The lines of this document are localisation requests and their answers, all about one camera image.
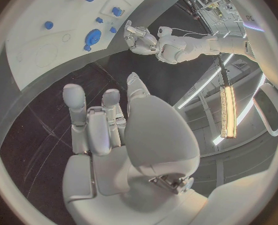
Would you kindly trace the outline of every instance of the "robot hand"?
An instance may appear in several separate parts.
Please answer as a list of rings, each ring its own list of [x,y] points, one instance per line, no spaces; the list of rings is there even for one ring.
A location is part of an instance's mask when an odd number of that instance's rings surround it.
[[[165,26],[159,27],[157,35],[158,41],[147,28],[132,27],[131,21],[127,21],[124,29],[124,39],[133,53],[155,54],[158,60],[169,64],[193,60],[200,54],[218,55],[219,53],[241,54],[255,61],[246,38],[217,38],[212,35],[203,38],[173,36],[172,28]]]

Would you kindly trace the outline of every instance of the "black floor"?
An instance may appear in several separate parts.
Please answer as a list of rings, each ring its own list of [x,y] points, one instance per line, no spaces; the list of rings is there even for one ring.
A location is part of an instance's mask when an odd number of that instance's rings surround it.
[[[159,26],[204,33],[196,20],[176,6],[160,16],[149,27],[150,32],[156,35]],[[62,100],[62,88],[68,83],[81,85],[88,107],[99,106],[102,94],[117,88],[126,115],[126,78],[131,72],[139,74],[151,94],[173,105],[212,62],[211,56],[202,55],[193,61],[170,65],[157,61],[154,55],[124,51],[70,73],[39,94],[12,125],[0,150],[7,171],[25,197],[44,215],[57,224],[74,224],[62,198],[63,172],[72,155],[70,118]],[[8,224],[6,221],[12,214],[5,212],[1,216],[5,218],[0,224]]]

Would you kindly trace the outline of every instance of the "light strip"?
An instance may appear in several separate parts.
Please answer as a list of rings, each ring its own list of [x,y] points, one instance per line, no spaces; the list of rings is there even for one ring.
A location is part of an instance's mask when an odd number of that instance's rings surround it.
[[[262,78],[258,84],[258,87],[256,88],[252,98],[250,99],[250,101],[248,102],[247,106],[244,108],[244,110],[241,112],[241,114],[238,116],[237,118],[237,126],[244,120],[244,118],[246,117],[246,115],[249,113],[249,111],[251,110],[252,106],[254,105],[254,102],[253,102],[253,97],[254,95],[256,94],[256,92],[258,91],[258,89],[260,88],[261,85],[264,84],[266,80],[266,76],[263,74],[262,75]],[[218,136],[216,137],[214,140],[213,140],[213,143],[215,145],[218,145],[221,141],[223,141],[224,138],[222,138],[221,136]]]
[[[243,23],[243,25],[249,29],[253,29],[253,30],[256,30],[256,31],[261,31],[261,32],[264,32],[263,29],[259,28],[259,27],[255,27],[255,26],[249,26],[249,25],[246,25],[245,23]]]
[[[223,38],[225,38],[229,33],[230,33],[230,31],[228,33],[226,33]]]
[[[229,60],[233,57],[233,53],[229,55],[229,57],[223,62],[224,66],[229,62]]]
[[[221,68],[218,68],[215,73],[200,87],[196,90],[189,98],[187,98],[182,104],[178,106],[178,109],[183,108],[190,100],[192,100],[198,93],[201,92],[204,87],[214,79],[214,77],[221,71]]]

